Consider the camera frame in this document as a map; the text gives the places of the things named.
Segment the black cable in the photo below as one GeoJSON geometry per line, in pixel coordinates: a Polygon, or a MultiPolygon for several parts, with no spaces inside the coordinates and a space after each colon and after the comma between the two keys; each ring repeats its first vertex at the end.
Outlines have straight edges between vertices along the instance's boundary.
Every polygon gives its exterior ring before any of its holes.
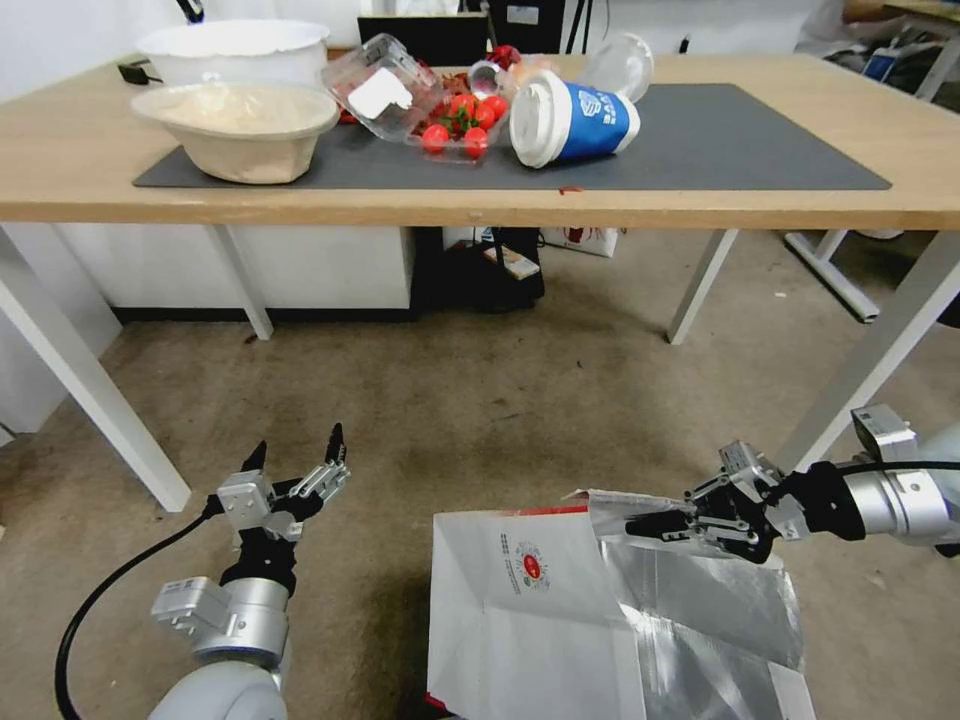
{"type": "Polygon", "coordinates": [[[610,32],[610,0],[607,0],[606,15],[607,15],[607,22],[606,22],[606,25],[603,26],[603,37],[600,38],[601,41],[606,40],[607,34],[610,32]]]}
{"type": "Polygon", "coordinates": [[[570,23],[570,37],[567,38],[567,55],[573,55],[573,41],[577,38],[580,29],[580,16],[583,14],[584,0],[577,0],[577,9],[573,12],[573,22],[570,23]]]}
{"type": "Polygon", "coordinates": [[[158,542],[156,545],[147,548],[132,560],[128,560],[123,565],[118,567],[107,576],[106,580],[97,585],[96,589],[90,593],[89,596],[87,596],[86,600],[83,601],[83,604],[74,614],[73,619],[70,620],[70,624],[67,625],[67,629],[63,631],[63,637],[60,639],[60,649],[57,650],[57,662],[53,671],[53,687],[57,696],[57,707],[60,709],[60,714],[63,715],[66,720],[81,720],[80,714],[77,712],[77,709],[73,706],[73,701],[70,699],[70,690],[67,687],[67,662],[70,659],[70,647],[73,645],[73,639],[77,634],[77,630],[80,629],[80,623],[83,622],[84,618],[87,616],[87,613],[90,612],[90,608],[96,604],[97,600],[100,599],[100,596],[103,595],[111,585],[130,572],[130,570],[135,568],[150,556],[155,555],[164,548],[173,545],[178,540],[181,540],[185,536],[189,535],[207,520],[221,512],[223,512],[223,507],[220,505],[220,501],[217,496],[212,495],[211,497],[207,498],[207,506],[203,509],[203,512],[200,513],[200,517],[182,530],[178,530],[173,535],[170,535],[164,540],[158,542]]]}
{"type": "Polygon", "coordinates": [[[875,470],[958,470],[960,462],[955,460],[897,460],[896,462],[863,463],[837,467],[841,475],[857,475],[875,470]]]}
{"type": "Polygon", "coordinates": [[[590,18],[593,16],[593,0],[587,0],[587,19],[583,26],[583,49],[582,54],[587,54],[587,38],[590,37],[590,18]]]}

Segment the black monitor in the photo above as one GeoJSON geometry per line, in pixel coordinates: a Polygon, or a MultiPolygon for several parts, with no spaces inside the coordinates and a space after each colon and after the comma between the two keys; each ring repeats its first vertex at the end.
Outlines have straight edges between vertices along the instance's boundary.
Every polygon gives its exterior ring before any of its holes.
{"type": "MultiPolygon", "coordinates": [[[[498,45],[522,53],[559,53],[565,0],[488,0],[498,45]]],[[[467,0],[471,10],[480,0],[467,0]]]]}

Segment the white label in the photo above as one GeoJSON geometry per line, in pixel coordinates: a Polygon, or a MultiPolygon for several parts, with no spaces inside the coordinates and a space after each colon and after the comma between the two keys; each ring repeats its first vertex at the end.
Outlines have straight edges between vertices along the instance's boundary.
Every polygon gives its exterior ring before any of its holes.
{"type": "Polygon", "coordinates": [[[507,5],[507,22],[516,25],[539,25],[540,8],[529,5],[507,5]]]}
{"type": "Polygon", "coordinates": [[[413,95],[400,82],[400,78],[386,68],[380,68],[363,85],[347,96],[351,109],[371,120],[390,105],[399,105],[404,110],[413,104],[413,95]]]}

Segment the white table leg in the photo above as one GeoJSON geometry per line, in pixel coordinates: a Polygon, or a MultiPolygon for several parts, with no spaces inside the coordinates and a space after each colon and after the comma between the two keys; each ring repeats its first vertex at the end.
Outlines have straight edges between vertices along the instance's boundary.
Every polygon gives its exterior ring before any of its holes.
{"type": "Polygon", "coordinates": [[[0,227],[0,310],[23,333],[165,510],[190,488],[0,227]]]}
{"type": "Polygon", "coordinates": [[[800,232],[784,233],[783,241],[854,315],[862,322],[871,323],[877,319],[880,308],[830,262],[846,235],[846,230],[830,230],[820,240],[816,249],[800,232]]]}
{"type": "Polygon", "coordinates": [[[263,306],[260,290],[253,284],[247,273],[243,258],[240,257],[237,241],[234,240],[226,225],[209,225],[207,233],[210,236],[210,244],[222,261],[223,271],[233,285],[237,299],[240,300],[250,319],[250,324],[253,325],[254,332],[261,340],[269,340],[273,335],[273,323],[270,322],[267,310],[263,306]]]}
{"type": "Polygon", "coordinates": [[[687,286],[687,292],[683,296],[680,307],[677,308],[676,315],[673,316],[670,329],[667,330],[667,340],[671,345],[679,345],[687,337],[704,298],[710,292],[710,286],[720,272],[724,258],[730,252],[733,241],[737,239],[738,232],[740,231],[714,230],[713,235],[710,236],[707,247],[700,256],[700,264],[687,286]]]}
{"type": "Polygon", "coordinates": [[[850,422],[850,410],[869,402],[957,293],[960,233],[941,232],[787,439],[779,466],[806,470],[820,460],[850,422]]]}
{"type": "Polygon", "coordinates": [[[915,96],[921,100],[933,100],[937,90],[947,79],[947,73],[957,64],[957,60],[960,60],[960,35],[954,35],[943,46],[943,50],[937,55],[936,61],[930,66],[927,76],[920,83],[917,92],[914,93],[915,96]]]}

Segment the red logo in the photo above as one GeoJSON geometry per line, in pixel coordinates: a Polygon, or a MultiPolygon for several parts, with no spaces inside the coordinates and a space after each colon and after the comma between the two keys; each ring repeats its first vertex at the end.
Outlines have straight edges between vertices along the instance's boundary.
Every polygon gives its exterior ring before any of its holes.
{"type": "Polygon", "coordinates": [[[540,579],[540,563],[537,562],[537,559],[533,555],[528,554],[523,556],[523,569],[526,570],[527,575],[534,580],[540,579]]]}

